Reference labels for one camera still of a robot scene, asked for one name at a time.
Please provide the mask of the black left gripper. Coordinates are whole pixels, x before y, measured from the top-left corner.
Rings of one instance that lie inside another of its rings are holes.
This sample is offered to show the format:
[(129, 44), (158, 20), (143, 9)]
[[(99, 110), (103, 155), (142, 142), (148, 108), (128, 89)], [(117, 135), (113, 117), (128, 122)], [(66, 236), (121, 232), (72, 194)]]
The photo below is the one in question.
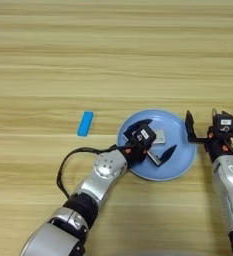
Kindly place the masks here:
[[(130, 139), (132, 134), (136, 132), (142, 125), (148, 125), (152, 122), (151, 119), (143, 119), (130, 125), (124, 132), (124, 136)], [(130, 144), (127, 143), (122, 147), (122, 154), (126, 159), (127, 165), (133, 167), (136, 164), (142, 163), (146, 157), (149, 157), (153, 164), (159, 167), (161, 164), (166, 163), (173, 155), (176, 145), (167, 149), (159, 159), (151, 152), (151, 145), (143, 145), (140, 143)]]

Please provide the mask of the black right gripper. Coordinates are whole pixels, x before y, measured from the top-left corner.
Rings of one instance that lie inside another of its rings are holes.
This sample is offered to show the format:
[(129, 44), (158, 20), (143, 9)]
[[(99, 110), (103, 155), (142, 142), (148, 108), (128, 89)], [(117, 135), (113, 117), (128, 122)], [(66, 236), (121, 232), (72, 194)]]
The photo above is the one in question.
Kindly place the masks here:
[[(233, 116), (233, 114), (226, 111), (222, 111), (222, 114)], [(194, 119), (190, 111), (186, 113), (185, 127), (188, 134), (188, 141), (190, 143), (203, 144), (212, 162), (221, 156), (233, 156), (233, 134), (227, 134), (226, 137), (222, 137), (213, 128), (209, 128), (206, 137), (197, 137), (194, 132)]]

